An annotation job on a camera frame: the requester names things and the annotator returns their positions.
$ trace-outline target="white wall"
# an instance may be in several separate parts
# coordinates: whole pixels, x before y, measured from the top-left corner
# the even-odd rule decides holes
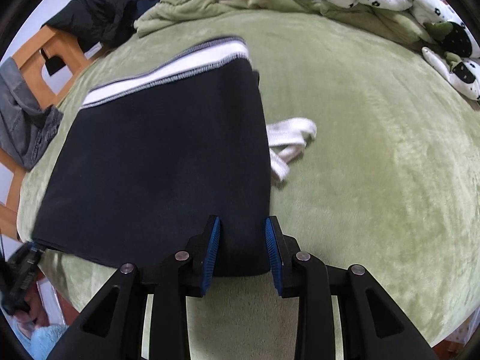
[[[15,35],[0,63],[3,63],[6,58],[12,56],[47,20],[59,12],[69,1],[70,0],[43,0]],[[70,76],[70,71],[64,67],[52,77],[48,78],[44,75],[44,78],[47,78],[47,84],[51,86],[52,90],[58,92]],[[12,173],[0,164],[0,202],[2,203],[6,201],[12,176]]]

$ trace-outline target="green fleece blanket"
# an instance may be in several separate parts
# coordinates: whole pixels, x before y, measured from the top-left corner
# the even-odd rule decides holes
[[[363,264],[431,344],[443,339],[480,303],[479,115],[420,55],[324,16],[233,10],[135,35],[92,64],[22,184],[22,239],[88,89],[222,35],[246,40],[267,123],[304,116],[318,127],[286,183],[272,187],[284,233],[327,264]],[[79,310],[113,272],[58,252],[42,269]],[[293,358],[296,305],[276,296],[270,275],[214,278],[187,303],[192,358]]]
[[[135,22],[135,28],[138,36],[143,37],[181,21],[215,17],[241,9],[323,15],[410,48],[420,49],[423,42],[435,43],[408,12],[393,12],[362,4],[344,9],[327,0],[161,0]]]

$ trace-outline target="wooden chair frame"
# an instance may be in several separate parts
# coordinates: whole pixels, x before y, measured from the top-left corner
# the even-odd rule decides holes
[[[42,78],[45,60],[40,54],[40,49],[43,49],[48,58],[53,56],[62,58],[72,73],[72,77],[58,94],[55,94]],[[78,75],[104,52],[102,48],[87,59],[73,35],[44,26],[20,47],[13,55],[13,59],[43,109],[52,104],[57,105],[65,97]],[[13,173],[7,201],[5,204],[0,203],[0,229],[4,235],[16,239],[20,187],[26,170],[2,149],[0,149],[0,163]]]

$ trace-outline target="white zipper trim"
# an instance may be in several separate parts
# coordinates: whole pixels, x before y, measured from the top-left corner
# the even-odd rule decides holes
[[[116,81],[93,89],[85,97],[80,109],[95,107],[145,88],[210,71],[239,58],[249,59],[248,49],[240,40],[230,40],[195,50],[180,58],[174,58],[146,75]]]

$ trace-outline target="white strap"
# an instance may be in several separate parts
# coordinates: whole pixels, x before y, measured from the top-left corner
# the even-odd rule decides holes
[[[269,124],[266,129],[270,148],[286,146],[278,154],[270,149],[272,171],[280,181],[283,181],[290,171],[287,164],[305,151],[306,139],[316,138],[317,126],[310,119],[294,117]]]

